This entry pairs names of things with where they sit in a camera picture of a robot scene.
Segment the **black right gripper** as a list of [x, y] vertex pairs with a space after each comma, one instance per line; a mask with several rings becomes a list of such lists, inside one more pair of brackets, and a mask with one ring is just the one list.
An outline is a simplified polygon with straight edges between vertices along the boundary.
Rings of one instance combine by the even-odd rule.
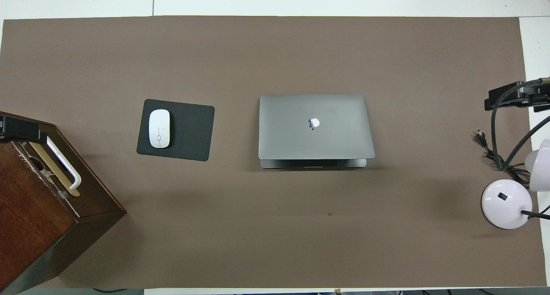
[[493, 107], [499, 98], [510, 89], [515, 89], [507, 95], [499, 108], [503, 107], [532, 107], [534, 113], [543, 112], [550, 109], [550, 78], [540, 78], [537, 83], [525, 85], [525, 94], [528, 97], [528, 104], [524, 99], [525, 94], [520, 91], [524, 82], [512, 82], [488, 91], [488, 98], [485, 99], [485, 111], [493, 110]]

